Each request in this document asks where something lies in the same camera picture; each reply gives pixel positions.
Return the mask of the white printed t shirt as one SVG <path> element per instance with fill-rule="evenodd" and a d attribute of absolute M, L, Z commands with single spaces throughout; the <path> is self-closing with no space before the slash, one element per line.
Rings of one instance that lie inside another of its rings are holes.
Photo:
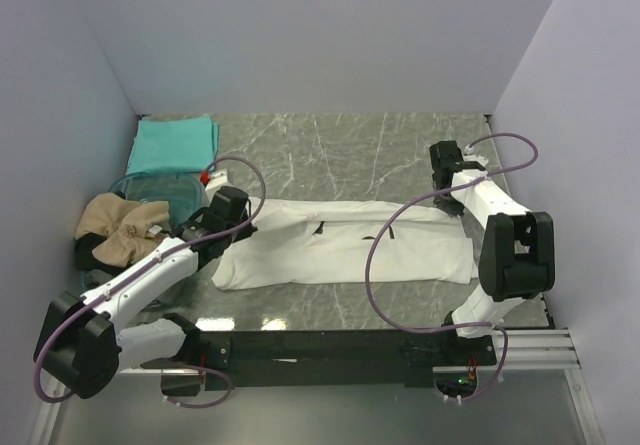
<path fill-rule="evenodd" d="M 268 199 L 257 231 L 231 245 L 212 278 L 220 290 L 278 284 L 440 280 L 477 276 L 473 242 L 458 218 L 412 206 L 381 229 L 399 204 Z"/>

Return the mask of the beige t shirt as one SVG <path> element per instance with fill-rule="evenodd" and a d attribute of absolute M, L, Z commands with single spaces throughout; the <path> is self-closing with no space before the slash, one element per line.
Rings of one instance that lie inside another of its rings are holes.
<path fill-rule="evenodd" d="M 87 233 L 106 237 L 93 255 L 103 263 L 123 270 L 136 264 L 168 237 L 169 203 L 140 202 L 118 194 L 103 193 L 86 206 L 74 240 Z"/>

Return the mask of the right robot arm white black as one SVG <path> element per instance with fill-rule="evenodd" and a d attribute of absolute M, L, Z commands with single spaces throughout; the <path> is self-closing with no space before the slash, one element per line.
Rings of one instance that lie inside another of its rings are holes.
<path fill-rule="evenodd" d="M 487 170 L 487 160 L 461 151 L 453 140 L 429 147 L 433 203 L 450 216 L 470 213 L 484 231 L 477 264 L 479 284 L 451 313 L 459 328 L 439 339 L 444 360 L 460 364 L 483 337 L 516 306 L 555 283 L 554 223 L 504 192 Z"/>

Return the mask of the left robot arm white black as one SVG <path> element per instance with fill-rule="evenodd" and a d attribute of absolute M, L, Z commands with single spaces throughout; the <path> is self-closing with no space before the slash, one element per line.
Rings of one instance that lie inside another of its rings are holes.
<path fill-rule="evenodd" d="M 223 186 L 211 203 L 179 225 L 149 255 L 103 285 L 75 296 L 64 292 L 46 312 L 34 351 L 34 388 L 47 372 L 82 399 L 95 396 L 117 372 L 157 359 L 186 367 L 201 362 L 200 329 L 170 313 L 148 324 L 131 320 L 178 282 L 219 260 L 256 230 L 246 192 Z"/>

